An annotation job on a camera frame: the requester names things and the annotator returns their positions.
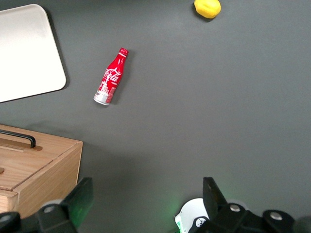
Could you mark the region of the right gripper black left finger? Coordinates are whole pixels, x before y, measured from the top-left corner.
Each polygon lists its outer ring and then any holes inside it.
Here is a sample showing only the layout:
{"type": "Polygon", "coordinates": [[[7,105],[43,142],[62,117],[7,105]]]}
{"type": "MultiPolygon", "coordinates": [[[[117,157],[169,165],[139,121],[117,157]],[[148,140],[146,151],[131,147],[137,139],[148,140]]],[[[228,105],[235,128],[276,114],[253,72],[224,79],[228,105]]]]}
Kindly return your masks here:
{"type": "Polygon", "coordinates": [[[69,220],[75,228],[79,228],[93,205],[93,179],[82,178],[75,188],[61,201],[69,220]]]}

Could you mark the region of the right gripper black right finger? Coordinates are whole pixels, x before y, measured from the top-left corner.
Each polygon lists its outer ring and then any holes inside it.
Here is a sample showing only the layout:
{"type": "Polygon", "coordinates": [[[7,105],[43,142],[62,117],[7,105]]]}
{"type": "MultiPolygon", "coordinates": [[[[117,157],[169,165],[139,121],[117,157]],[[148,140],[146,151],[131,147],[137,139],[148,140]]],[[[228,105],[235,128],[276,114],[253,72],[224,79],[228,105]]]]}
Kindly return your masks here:
{"type": "Polygon", "coordinates": [[[212,177],[203,178],[203,203],[210,220],[227,205],[227,201],[212,177]]]}

